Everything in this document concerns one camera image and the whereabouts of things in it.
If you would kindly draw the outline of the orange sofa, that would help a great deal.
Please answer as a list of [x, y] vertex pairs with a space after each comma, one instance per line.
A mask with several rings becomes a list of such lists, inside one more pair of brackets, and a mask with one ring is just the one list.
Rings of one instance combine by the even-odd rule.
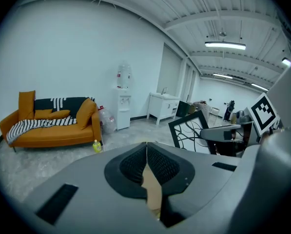
[[[5, 141], [6, 134], [13, 125], [21, 120], [34, 119], [34, 101], [36, 99], [35, 91], [19, 93], [18, 109], [0, 122], [1, 135]], [[77, 123], [68, 126], [37, 128], [21, 135], [12, 144], [8, 144], [7, 141], [6, 143], [12, 148], [50, 148], [93, 143], [96, 139], [102, 145], [101, 122], [98, 109], [99, 107], [97, 106], [89, 119], [87, 127], [83, 130], [79, 128]]]

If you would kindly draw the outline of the large clear water jug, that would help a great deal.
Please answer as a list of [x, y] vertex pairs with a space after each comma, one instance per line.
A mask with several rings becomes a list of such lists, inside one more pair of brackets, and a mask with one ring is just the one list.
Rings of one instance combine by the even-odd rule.
[[119, 88], [129, 88], [131, 81], [131, 66], [128, 62], [123, 61], [118, 66], [117, 71], [117, 87]]
[[116, 122], [111, 112], [104, 106], [100, 106], [98, 114], [103, 131], [107, 134], [113, 133], [116, 130]]

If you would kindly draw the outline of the white sink cabinet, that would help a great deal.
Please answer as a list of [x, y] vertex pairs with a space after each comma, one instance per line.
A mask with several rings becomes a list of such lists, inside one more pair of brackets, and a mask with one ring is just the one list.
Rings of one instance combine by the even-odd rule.
[[156, 117], [156, 125], [159, 125], [162, 119], [175, 119], [179, 102], [179, 97], [174, 97], [169, 94], [150, 93], [147, 119], [150, 116]]

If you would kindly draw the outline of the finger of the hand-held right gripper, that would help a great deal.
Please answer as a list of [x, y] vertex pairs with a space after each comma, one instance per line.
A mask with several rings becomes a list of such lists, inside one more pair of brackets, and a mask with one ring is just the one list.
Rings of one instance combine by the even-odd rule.
[[199, 133], [204, 140], [210, 141], [233, 141], [233, 130], [240, 129], [241, 125], [226, 125], [208, 129], [202, 129]]

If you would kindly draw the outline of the black equipment stand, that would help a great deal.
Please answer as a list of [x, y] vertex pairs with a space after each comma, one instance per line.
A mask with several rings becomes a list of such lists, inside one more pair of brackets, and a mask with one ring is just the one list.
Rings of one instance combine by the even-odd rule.
[[229, 118], [231, 116], [231, 113], [234, 110], [234, 105], [235, 105], [235, 101], [231, 100], [227, 106], [226, 112], [224, 114], [224, 121], [229, 121]]

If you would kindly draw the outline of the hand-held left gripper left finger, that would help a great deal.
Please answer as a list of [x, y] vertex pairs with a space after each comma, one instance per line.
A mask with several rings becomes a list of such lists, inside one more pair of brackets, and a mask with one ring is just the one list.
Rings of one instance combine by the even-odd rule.
[[81, 158], [25, 200], [38, 234], [159, 234], [141, 186], [146, 143]]

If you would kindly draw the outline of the black throw white pattern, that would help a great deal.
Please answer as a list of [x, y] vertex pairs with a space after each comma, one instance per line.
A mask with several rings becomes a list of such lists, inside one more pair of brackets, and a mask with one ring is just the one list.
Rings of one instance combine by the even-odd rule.
[[86, 99], [95, 102], [94, 97], [59, 97], [59, 98], [44, 98], [34, 101], [35, 110], [52, 109], [52, 112], [69, 110], [70, 116], [76, 117], [76, 114]]

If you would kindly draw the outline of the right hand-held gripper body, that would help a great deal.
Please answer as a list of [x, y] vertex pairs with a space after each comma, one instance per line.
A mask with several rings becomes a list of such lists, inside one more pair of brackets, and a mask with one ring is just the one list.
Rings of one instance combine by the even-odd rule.
[[274, 132], [280, 117], [266, 93], [262, 93], [253, 104], [237, 112], [237, 124], [243, 127], [246, 145], [257, 145]]

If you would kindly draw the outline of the black white striped blanket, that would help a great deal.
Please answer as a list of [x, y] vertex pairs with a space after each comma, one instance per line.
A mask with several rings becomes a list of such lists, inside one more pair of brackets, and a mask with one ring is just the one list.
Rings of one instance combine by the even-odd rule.
[[77, 120], [75, 117], [65, 117], [62, 119], [25, 119], [17, 122], [11, 127], [6, 134], [6, 141], [8, 144], [12, 144], [21, 135], [26, 132], [37, 129], [37, 128], [49, 128], [53, 126], [68, 126], [76, 124]]

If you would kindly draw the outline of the white water dispenser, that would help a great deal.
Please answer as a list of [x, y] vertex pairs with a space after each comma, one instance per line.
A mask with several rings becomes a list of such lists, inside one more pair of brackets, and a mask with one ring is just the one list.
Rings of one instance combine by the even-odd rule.
[[131, 93], [126, 88], [114, 88], [112, 91], [111, 112], [116, 121], [116, 129], [130, 127]]

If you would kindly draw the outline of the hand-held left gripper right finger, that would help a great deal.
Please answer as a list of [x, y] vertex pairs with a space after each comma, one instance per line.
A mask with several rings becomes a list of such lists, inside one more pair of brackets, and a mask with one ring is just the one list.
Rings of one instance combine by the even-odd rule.
[[148, 164], [161, 184], [160, 220], [166, 233], [228, 234], [257, 153], [257, 145], [237, 158], [149, 142]]

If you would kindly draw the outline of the black framed picture tile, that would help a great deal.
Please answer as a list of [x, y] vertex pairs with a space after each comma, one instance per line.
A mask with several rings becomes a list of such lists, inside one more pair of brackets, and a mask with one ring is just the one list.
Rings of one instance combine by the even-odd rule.
[[201, 111], [179, 118], [169, 123], [174, 146], [187, 151], [216, 155], [213, 141], [201, 137], [201, 131], [208, 129]]

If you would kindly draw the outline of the large orange cushion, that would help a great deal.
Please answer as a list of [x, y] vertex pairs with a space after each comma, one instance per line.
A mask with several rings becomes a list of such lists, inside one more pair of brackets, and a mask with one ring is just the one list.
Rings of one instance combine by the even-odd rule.
[[77, 125], [81, 130], [87, 127], [89, 119], [95, 112], [97, 106], [90, 98], [87, 98], [79, 108], [76, 114]]

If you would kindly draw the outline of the small orange cushion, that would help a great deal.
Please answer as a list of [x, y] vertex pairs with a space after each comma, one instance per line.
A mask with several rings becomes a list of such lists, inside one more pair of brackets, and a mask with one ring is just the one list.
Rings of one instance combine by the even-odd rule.
[[54, 120], [54, 119], [62, 119], [66, 118], [70, 115], [70, 110], [60, 110], [60, 111], [55, 111], [52, 112], [49, 116], [49, 120]]
[[49, 119], [53, 109], [35, 110], [34, 119]]

